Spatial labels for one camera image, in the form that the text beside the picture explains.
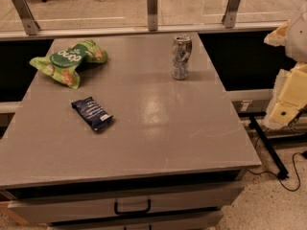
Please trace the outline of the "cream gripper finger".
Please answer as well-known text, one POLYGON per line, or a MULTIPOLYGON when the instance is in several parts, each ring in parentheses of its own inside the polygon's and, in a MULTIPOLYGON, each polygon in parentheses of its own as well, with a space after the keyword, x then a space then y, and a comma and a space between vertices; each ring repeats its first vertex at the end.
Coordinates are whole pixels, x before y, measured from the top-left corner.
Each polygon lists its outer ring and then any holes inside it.
POLYGON ((284 46, 286 43, 286 37, 289 25, 290 25, 290 20, 285 21, 277 29, 267 34, 267 36, 264 39, 264 42, 274 47, 284 46))
POLYGON ((269 129, 285 127, 306 105, 307 64, 298 62, 290 71, 281 69, 277 74, 264 126, 269 129))

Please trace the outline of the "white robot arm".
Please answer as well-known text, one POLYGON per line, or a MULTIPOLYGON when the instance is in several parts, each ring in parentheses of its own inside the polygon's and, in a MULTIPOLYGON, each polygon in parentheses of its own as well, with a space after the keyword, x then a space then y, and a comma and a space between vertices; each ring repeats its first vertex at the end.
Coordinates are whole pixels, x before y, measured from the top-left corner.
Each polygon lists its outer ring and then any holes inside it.
POLYGON ((269 33, 264 42, 284 46, 286 56, 295 61, 291 70, 278 72, 264 118, 265 127, 280 129, 292 123, 307 105, 307 3, 269 33))

